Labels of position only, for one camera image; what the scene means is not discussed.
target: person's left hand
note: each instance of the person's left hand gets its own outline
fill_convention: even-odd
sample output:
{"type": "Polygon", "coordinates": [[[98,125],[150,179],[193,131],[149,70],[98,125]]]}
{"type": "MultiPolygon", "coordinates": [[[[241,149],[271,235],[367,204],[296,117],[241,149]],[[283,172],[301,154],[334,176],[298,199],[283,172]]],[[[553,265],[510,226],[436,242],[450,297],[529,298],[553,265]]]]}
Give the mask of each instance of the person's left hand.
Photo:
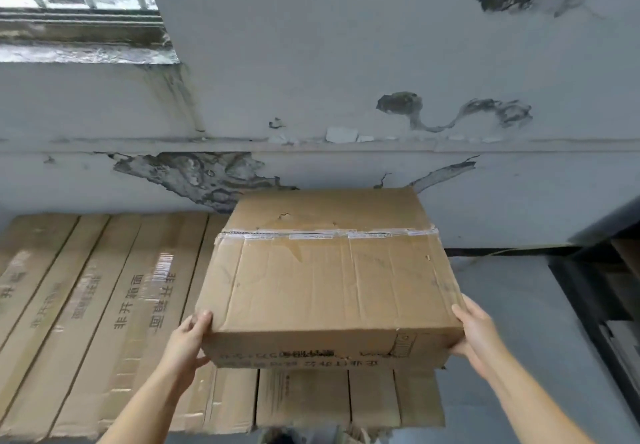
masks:
{"type": "Polygon", "coordinates": [[[202,311],[185,319],[169,337],[156,373],[171,379],[180,396],[193,383],[196,370],[209,362],[206,356],[198,356],[202,337],[211,330],[211,311],[202,311]]]}

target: hand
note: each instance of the hand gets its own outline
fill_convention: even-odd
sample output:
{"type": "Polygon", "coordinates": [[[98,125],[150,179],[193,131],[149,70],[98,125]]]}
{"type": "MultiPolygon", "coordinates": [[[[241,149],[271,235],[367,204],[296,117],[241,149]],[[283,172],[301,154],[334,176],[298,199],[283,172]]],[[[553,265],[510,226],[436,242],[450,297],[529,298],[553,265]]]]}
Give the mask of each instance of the hand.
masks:
{"type": "Polygon", "coordinates": [[[209,362],[198,353],[202,337],[211,330],[212,317],[211,311],[189,316],[171,333],[164,348],[156,374],[169,378],[178,399],[193,383],[196,370],[209,362]]]}
{"type": "Polygon", "coordinates": [[[490,362],[496,357],[509,355],[509,351],[502,343],[491,316],[466,295],[463,294],[462,297],[467,309],[461,308],[458,304],[451,306],[451,309],[462,321],[465,337],[452,347],[451,353],[466,357],[478,375],[486,380],[490,362]]]}

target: person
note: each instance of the person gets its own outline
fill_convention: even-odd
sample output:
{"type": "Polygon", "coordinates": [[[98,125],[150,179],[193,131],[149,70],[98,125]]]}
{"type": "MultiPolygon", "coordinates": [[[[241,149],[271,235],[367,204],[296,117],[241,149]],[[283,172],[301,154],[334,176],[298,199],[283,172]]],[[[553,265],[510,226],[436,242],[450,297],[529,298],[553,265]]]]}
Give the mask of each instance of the person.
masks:
{"type": "MultiPolygon", "coordinates": [[[[466,308],[452,306],[465,337],[451,349],[467,358],[498,396],[522,444],[594,444],[567,417],[500,339],[491,317],[463,295],[466,308]]],[[[99,444],[162,444],[180,396],[197,368],[209,360],[198,356],[211,330],[212,314],[188,317],[173,331],[160,363],[147,382],[105,432],[99,444]]]]}

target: person's right hand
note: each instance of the person's right hand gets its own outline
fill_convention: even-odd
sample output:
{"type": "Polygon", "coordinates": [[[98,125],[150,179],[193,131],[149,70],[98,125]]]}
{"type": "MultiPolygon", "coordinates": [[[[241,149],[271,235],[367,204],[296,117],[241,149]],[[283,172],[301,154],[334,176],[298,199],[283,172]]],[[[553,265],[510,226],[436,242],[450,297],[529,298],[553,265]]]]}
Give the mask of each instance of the person's right hand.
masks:
{"type": "Polygon", "coordinates": [[[502,343],[491,316],[466,295],[462,294],[462,297],[467,309],[458,304],[454,304],[451,309],[462,322],[465,337],[452,347],[451,353],[466,357],[478,375],[486,379],[490,362],[507,356],[509,352],[502,343]]]}

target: box top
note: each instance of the box top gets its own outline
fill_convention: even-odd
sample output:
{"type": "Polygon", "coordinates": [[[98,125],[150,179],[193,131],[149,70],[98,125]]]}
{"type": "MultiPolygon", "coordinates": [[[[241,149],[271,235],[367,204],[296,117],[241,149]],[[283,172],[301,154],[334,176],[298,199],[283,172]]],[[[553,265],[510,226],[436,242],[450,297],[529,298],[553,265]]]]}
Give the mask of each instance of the box top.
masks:
{"type": "Polygon", "coordinates": [[[451,311],[458,284],[410,189],[259,193],[240,201],[224,232],[198,302],[218,334],[461,327],[451,311]],[[291,235],[228,233],[249,230],[291,235]]]}
{"type": "Polygon", "coordinates": [[[245,195],[225,231],[432,230],[415,192],[398,189],[306,189],[245,195]]]}

